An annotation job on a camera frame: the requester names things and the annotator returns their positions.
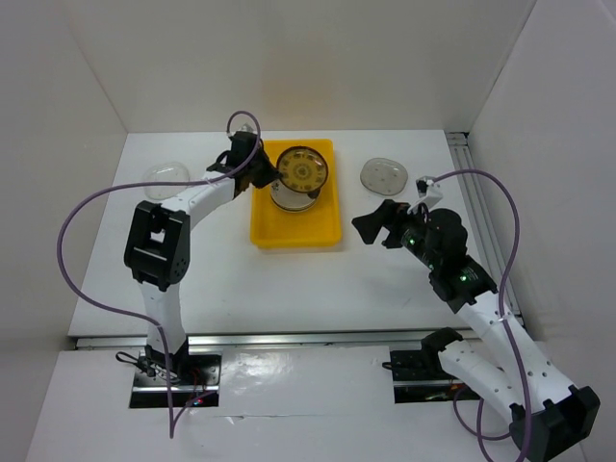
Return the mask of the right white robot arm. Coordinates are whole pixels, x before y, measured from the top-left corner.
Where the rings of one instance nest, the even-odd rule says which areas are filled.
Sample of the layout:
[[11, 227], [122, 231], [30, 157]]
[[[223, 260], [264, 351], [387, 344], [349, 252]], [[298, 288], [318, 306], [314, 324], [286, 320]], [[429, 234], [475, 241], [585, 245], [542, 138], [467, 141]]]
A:
[[601, 401], [562, 373], [506, 306], [495, 281], [468, 253], [468, 232], [449, 209], [384, 200], [352, 225], [365, 244], [381, 230], [383, 246], [404, 248], [428, 270], [434, 293], [487, 346], [487, 361], [452, 328], [423, 339], [424, 373], [460, 379], [506, 421], [509, 434], [529, 461], [551, 461], [589, 436]]

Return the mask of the clear grey plastic plate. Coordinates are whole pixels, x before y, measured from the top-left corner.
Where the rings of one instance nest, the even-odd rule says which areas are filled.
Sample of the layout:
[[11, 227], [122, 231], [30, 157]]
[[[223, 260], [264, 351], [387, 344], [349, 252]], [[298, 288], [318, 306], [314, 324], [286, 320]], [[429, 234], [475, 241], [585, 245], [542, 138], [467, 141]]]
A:
[[400, 163], [386, 158], [366, 161], [360, 171], [360, 182], [370, 192], [391, 197], [402, 193], [408, 172]]

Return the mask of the yellow patterned plate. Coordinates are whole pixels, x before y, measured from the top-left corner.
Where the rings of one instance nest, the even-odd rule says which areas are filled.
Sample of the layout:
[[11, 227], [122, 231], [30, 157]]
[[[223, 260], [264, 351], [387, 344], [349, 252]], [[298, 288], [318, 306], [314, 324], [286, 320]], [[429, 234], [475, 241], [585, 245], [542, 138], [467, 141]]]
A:
[[329, 168], [326, 160], [308, 146], [292, 146], [278, 157], [276, 168], [283, 185], [295, 193], [318, 192], [326, 183]]

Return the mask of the cream plate black brushstroke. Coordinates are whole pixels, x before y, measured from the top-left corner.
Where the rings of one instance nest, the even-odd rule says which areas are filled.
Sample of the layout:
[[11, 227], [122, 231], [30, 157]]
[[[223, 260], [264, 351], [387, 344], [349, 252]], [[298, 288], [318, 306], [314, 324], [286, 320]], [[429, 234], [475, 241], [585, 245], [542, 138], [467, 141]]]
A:
[[275, 181], [270, 185], [269, 192], [273, 203], [278, 208], [287, 212], [299, 213], [313, 207], [321, 191], [296, 192], [282, 182]]

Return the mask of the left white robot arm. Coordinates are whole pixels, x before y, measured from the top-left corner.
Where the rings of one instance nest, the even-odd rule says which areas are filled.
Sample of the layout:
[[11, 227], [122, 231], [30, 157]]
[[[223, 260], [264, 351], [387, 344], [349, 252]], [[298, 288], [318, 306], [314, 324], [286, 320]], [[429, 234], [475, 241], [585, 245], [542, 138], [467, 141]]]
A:
[[182, 324], [180, 282], [191, 260], [196, 225], [249, 187], [262, 189], [281, 177], [256, 134], [238, 131], [230, 148], [207, 167], [203, 185], [188, 187], [161, 203], [136, 206], [124, 264], [138, 282], [148, 326], [145, 356], [165, 382], [182, 382], [195, 367]]

